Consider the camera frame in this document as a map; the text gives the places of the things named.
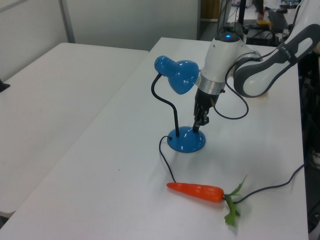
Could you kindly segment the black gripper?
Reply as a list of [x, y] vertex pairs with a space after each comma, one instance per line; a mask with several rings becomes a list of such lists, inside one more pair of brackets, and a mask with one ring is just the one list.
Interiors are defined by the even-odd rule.
[[194, 98], [194, 123], [192, 126], [193, 132], [198, 132], [200, 126], [205, 126], [209, 123], [208, 113], [210, 108], [216, 105], [219, 95], [208, 94], [199, 88], [196, 91]]

